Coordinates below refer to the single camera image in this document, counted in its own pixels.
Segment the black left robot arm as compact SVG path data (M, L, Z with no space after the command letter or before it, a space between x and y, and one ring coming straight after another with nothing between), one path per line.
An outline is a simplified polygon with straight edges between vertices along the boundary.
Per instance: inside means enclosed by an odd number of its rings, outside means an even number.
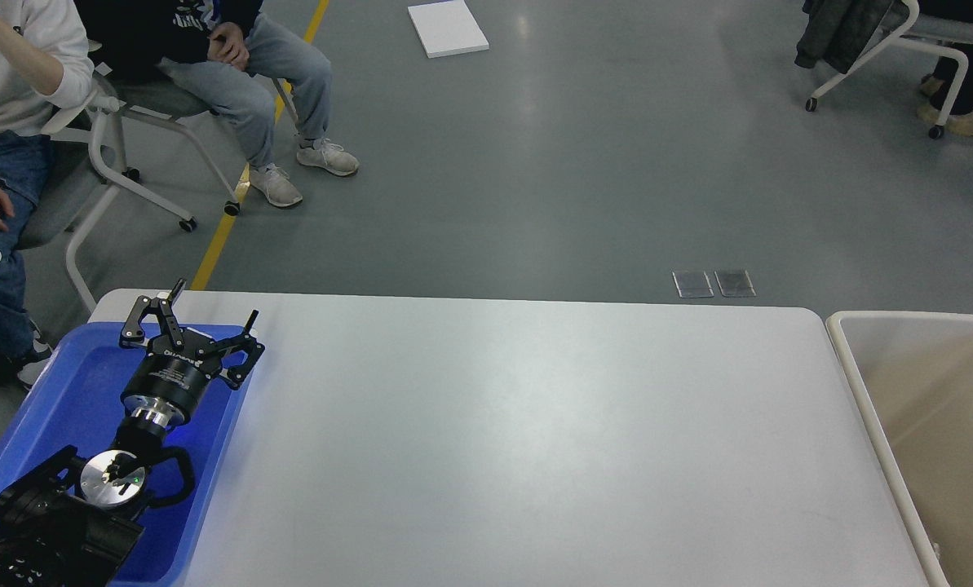
M244 326L181 324L183 286L72 331L0 442L0 586L172 586L251 371Z

